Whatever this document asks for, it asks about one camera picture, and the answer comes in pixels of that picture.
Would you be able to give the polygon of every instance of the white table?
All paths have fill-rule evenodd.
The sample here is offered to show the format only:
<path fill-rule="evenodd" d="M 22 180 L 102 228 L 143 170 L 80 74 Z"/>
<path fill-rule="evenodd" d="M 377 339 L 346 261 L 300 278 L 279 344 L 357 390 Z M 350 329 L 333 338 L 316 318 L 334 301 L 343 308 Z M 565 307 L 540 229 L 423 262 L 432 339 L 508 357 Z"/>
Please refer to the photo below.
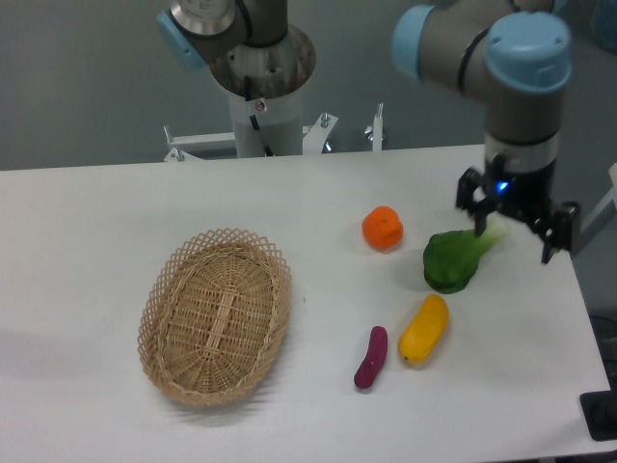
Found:
<path fill-rule="evenodd" d="M 424 368 L 401 330 L 429 292 L 421 253 L 470 228 L 456 183 L 481 147 L 0 173 L 0 461 L 471 462 L 609 451 L 578 396 L 608 389 L 565 253 L 512 223 Z M 404 243 L 363 242 L 394 207 Z M 268 236 L 293 273 L 280 357 L 252 397 L 214 411 L 169 402 L 141 371 L 148 292 L 185 239 Z M 353 375 L 373 325 L 389 357 L 370 394 Z"/>

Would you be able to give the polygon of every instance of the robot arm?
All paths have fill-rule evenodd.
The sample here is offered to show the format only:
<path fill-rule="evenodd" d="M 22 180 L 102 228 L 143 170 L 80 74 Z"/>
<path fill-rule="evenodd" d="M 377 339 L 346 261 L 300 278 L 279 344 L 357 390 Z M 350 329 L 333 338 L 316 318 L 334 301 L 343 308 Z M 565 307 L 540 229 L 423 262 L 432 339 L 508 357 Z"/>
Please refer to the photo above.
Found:
<path fill-rule="evenodd" d="M 570 33 L 552 8 L 541 0 L 418 6 L 403 15 L 392 43 L 404 72 L 486 105 L 485 174 L 465 172 L 456 205 L 478 234 L 494 211 L 527 224 L 545 244 L 543 263 L 572 250 L 580 220 L 578 204 L 550 199 L 571 72 Z"/>
<path fill-rule="evenodd" d="M 263 48 L 280 42 L 287 34 L 287 2 L 174 0 L 158 22 L 166 39 L 179 31 L 193 48 L 189 53 L 210 63 L 242 43 Z"/>

